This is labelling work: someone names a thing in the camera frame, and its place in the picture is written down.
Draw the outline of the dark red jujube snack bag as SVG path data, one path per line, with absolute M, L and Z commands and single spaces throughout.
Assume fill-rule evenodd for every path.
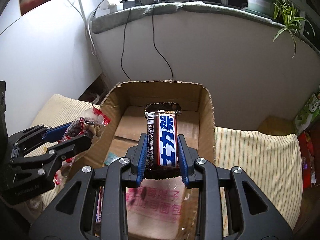
M 87 135 L 93 140 L 94 137 L 100 138 L 102 128 L 111 122 L 106 114 L 100 109 L 92 106 L 91 108 L 83 111 L 66 129 L 61 140 L 58 143 L 71 140 L 79 135 Z M 79 153 L 76 156 L 66 159 L 62 162 L 61 168 L 56 172 L 54 183 L 61 185 L 62 182 L 68 177 L 71 167 L 78 161 L 85 153 Z

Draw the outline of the bagged toast bread loaf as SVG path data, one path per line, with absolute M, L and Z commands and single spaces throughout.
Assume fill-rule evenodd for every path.
M 185 186 L 180 177 L 144 179 L 126 188 L 127 227 L 137 239 L 175 239 L 178 235 Z

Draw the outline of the snickers bar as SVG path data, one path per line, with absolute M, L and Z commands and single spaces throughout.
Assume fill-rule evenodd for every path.
M 145 179 L 161 180 L 180 175 L 177 142 L 177 116 L 180 113 L 180 105 L 174 102 L 151 103 L 146 106 Z

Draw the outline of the open cardboard box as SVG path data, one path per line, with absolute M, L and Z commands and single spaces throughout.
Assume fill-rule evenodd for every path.
M 102 167 L 109 153 L 123 157 L 143 133 L 152 135 L 154 151 L 146 168 L 155 168 L 157 175 L 179 170 L 179 135 L 199 156 L 215 160 L 212 98 L 201 84 L 124 82 L 111 89 L 100 108 L 111 121 L 71 175 L 86 165 Z M 127 189 L 126 201 L 131 239 L 194 239 L 198 191 L 185 188 L 181 177 L 144 179 L 138 188 Z

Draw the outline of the red gift box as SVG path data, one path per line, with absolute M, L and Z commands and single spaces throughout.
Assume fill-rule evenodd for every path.
M 319 126 L 298 136 L 302 159 L 303 189 L 319 185 Z

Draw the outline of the green snack bag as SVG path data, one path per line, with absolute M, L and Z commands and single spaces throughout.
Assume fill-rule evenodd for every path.
M 319 89 L 312 93 L 293 120 L 295 134 L 299 136 L 319 119 Z

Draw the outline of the white power adapter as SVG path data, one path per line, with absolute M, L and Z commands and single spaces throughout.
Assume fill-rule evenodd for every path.
M 124 9 L 122 0 L 103 0 L 99 7 L 101 10 L 109 10 L 110 13 Z

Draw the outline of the potted spider plant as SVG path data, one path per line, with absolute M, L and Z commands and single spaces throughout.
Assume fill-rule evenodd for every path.
M 304 29 L 308 25 L 311 35 L 316 36 L 315 28 L 319 28 L 319 12 L 307 3 L 307 0 L 246 0 L 242 11 L 266 18 L 280 24 L 273 41 L 287 33 L 293 43 L 293 55 L 297 53 L 297 44 L 305 39 Z

